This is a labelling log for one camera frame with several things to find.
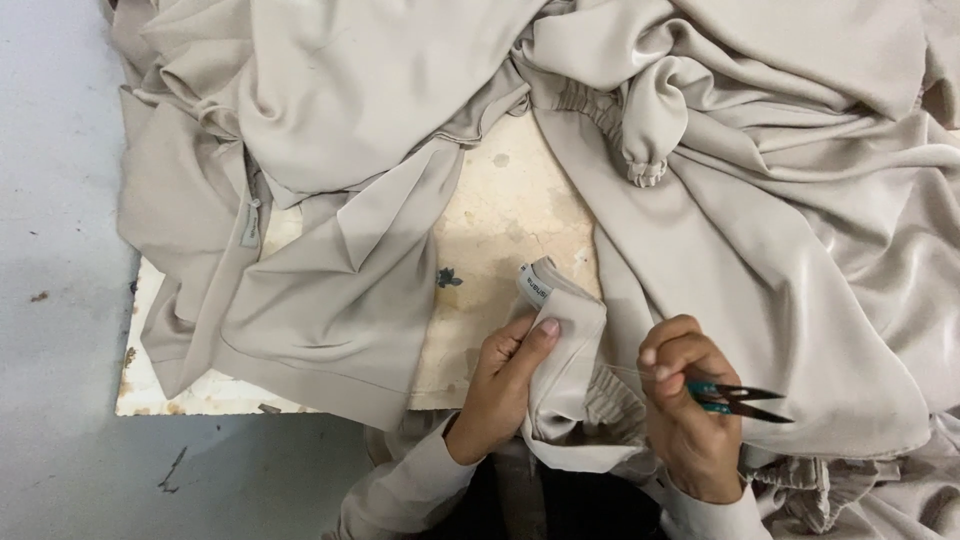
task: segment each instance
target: hand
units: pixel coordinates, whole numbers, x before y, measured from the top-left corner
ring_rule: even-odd
[[[739,501],[740,417],[706,412],[686,391],[687,378],[740,384],[723,353],[696,319],[679,315],[650,330],[636,366],[648,398],[647,437],[674,485],[705,503]]]
[[[544,319],[530,331],[536,318],[536,313],[520,317],[480,346],[464,408],[444,436],[450,457],[457,463],[480,461],[510,440],[523,423],[530,379],[560,337],[555,319]]]

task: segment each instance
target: sleeve cuff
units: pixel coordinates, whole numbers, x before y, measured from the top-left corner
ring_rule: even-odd
[[[445,420],[403,459],[409,467],[411,478],[417,479],[420,489],[434,491],[438,495],[457,493],[470,484],[473,472],[480,461],[461,465],[450,457],[444,441],[444,431],[456,415]]]
[[[744,486],[743,497],[736,503],[710,504],[697,501],[681,491],[668,474],[661,475],[666,484],[663,509],[673,526],[696,539],[762,539],[770,538],[760,521],[754,490]]]

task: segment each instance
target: clothing tag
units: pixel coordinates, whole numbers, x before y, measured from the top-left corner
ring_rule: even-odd
[[[553,292],[553,287],[540,281],[537,274],[534,274],[533,264],[530,263],[520,266],[520,276],[516,278],[516,284],[537,308],[543,307],[547,297]]]
[[[253,199],[247,205],[247,227],[240,236],[241,247],[252,249],[260,247],[260,213],[256,211],[258,208],[260,208],[259,199]]]

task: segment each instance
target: person's left hand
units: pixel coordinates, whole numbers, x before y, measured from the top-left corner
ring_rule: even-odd
[[[530,379],[560,337],[560,323],[555,319],[544,319],[530,331],[536,318],[535,312],[520,317],[480,346],[464,408],[444,436],[450,457],[457,463],[480,461],[510,440],[523,423]]]

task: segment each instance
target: worktable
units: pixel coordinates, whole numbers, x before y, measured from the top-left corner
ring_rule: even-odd
[[[274,208],[261,258],[298,236],[299,207]],[[480,342],[506,322],[524,262],[549,255],[600,297],[593,217],[543,140],[531,114],[504,116],[468,150],[453,198],[434,226],[438,270],[460,284],[437,287],[410,408],[463,404]],[[140,343],[163,275],[141,259],[116,414],[317,412],[214,370],[167,400]]]

